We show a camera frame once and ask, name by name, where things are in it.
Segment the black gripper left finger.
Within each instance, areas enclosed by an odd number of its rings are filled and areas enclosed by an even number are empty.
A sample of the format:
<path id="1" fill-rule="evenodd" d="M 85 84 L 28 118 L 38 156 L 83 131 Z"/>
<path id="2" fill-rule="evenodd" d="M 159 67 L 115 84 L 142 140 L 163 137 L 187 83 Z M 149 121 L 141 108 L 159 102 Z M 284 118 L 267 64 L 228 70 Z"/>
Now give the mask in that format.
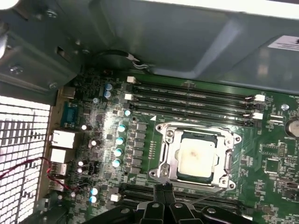
<path id="1" fill-rule="evenodd" d="M 89 224 L 162 224 L 165 210 L 163 189 L 164 185 L 157 184 L 153 188 L 154 200 L 140 203 L 136 210 L 121 205 L 87 222 Z"/>

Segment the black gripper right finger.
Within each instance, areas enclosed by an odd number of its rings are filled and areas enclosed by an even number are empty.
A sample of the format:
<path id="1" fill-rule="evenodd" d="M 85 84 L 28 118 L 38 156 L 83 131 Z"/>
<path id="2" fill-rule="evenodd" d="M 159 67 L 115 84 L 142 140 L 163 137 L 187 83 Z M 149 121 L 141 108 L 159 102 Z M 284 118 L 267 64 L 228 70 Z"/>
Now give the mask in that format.
<path id="1" fill-rule="evenodd" d="M 191 203 L 177 202 L 170 183 L 164 185 L 165 206 L 176 224 L 252 224 L 253 221 L 217 206 L 196 211 Z"/>

